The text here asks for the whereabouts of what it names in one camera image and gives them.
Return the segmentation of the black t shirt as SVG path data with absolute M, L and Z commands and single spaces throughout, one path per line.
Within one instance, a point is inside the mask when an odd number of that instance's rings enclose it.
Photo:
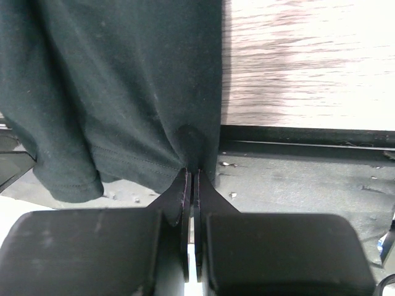
M 2 1 L 1 113 L 60 201 L 215 178 L 221 1 Z

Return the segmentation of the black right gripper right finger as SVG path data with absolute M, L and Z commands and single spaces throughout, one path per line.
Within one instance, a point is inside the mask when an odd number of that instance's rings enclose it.
M 242 213 L 194 175 L 197 279 L 204 295 L 372 295 L 354 228 L 327 213 Z

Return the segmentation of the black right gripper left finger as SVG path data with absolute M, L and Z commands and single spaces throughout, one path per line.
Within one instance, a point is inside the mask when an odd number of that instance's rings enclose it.
M 1 246 L 2 295 L 183 295 L 191 174 L 144 208 L 22 215 Z

